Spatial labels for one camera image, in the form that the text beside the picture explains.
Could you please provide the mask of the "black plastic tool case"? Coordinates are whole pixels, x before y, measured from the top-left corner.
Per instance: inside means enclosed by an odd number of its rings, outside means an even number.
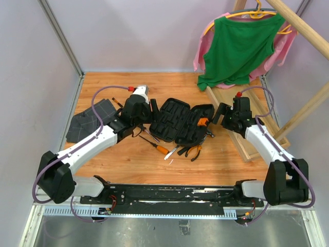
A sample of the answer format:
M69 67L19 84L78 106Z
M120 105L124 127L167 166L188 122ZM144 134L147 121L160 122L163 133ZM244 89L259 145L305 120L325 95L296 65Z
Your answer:
M198 145L206 135L215 109L212 104L189 104L169 98L161 106L150 133L165 142L174 142L182 147Z

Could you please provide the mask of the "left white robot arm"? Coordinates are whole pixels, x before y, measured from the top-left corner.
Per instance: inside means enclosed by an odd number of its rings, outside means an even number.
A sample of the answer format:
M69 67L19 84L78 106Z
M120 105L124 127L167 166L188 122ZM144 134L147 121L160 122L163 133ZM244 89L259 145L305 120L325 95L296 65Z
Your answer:
M39 187L48 195L47 202L61 204L71 197L89 196L100 204L110 198L111 186L100 176L77 177L76 172L94 156L133 135L134 129L154 120L147 85L126 87L131 92L124 106L109 121L100 121L100 127L75 145L56 154L48 151L41 157L39 169L32 186L32 197Z

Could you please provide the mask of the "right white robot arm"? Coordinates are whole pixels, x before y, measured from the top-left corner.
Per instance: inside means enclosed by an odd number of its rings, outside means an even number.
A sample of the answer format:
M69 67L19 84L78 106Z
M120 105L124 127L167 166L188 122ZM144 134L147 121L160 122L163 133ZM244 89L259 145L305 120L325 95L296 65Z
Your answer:
M296 204L309 198L308 164L289 154L269 133L259 117L253 116L248 97L234 97L233 105L220 103L213 123L220 123L251 143L268 165L264 181L242 180L236 183L233 200L239 206L251 198L264 199L270 205Z

